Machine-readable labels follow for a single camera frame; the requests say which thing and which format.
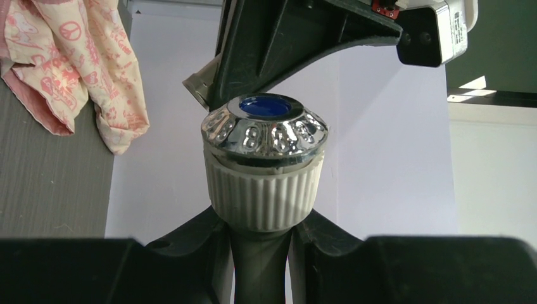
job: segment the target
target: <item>metallic dome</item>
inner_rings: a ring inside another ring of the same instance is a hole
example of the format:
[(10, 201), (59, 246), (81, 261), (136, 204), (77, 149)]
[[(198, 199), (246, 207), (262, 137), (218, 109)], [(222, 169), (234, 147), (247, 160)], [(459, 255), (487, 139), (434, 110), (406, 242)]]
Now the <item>metallic dome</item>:
[(281, 167), (309, 162), (322, 152), (328, 127), (293, 98), (250, 94), (211, 112), (201, 133), (217, 157), (253, 167)]

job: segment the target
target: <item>patterned fabric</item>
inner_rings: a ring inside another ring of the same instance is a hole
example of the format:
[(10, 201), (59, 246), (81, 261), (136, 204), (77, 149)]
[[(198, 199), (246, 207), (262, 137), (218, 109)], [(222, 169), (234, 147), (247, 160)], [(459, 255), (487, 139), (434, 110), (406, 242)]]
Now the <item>patterned fabric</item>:
[(121, 155), (149, 119), (117, 6), (118, 0), (0, 0), (0, 58), (2, 78), (43, 127), (73, 134), (91, 97), (104, 143)]

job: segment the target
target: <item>dark green wall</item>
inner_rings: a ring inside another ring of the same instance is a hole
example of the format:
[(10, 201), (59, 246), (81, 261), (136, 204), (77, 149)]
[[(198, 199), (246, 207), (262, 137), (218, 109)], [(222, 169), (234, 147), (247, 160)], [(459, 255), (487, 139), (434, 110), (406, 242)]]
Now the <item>dark green wall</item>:
[(480, 0), (468, 50), (446, 71), (448, 87), (484, 75), (487, 89), (537, 93), (537, 1)]

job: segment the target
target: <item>blue circle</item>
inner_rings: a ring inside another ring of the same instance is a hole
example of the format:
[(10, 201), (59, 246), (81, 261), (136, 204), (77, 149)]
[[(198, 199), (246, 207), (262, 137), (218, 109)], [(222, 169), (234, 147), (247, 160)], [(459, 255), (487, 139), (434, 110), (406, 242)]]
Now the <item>blue circle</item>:
[(259, 117), (276, 117), (289, 113), (291, 104), (275, 96), (255, 96), (241, 101), (241, 110)]

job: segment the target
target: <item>white wall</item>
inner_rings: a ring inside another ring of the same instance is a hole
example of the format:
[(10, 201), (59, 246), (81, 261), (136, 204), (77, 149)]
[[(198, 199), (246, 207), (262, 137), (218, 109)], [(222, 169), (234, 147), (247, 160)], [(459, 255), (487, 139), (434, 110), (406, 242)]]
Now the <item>white wall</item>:
[[(220, 12), (156, 3), (133, 10), (142, 12), (131, 41), (151, 128), (115, 160), (106, 236), (148, 243), (210, 204), (199, 133), (206, 113), (180, 83), (212, 59)], [(331, 126), (316, 210), (358, 237), (456, 233), (443, 68), (402, 66), (393, 47), (356, 47), (272, 92)]]
[(519, 111), (534, 124), (451, 122), (455, 197), (461, 233), (537, 248), (537, 110)]

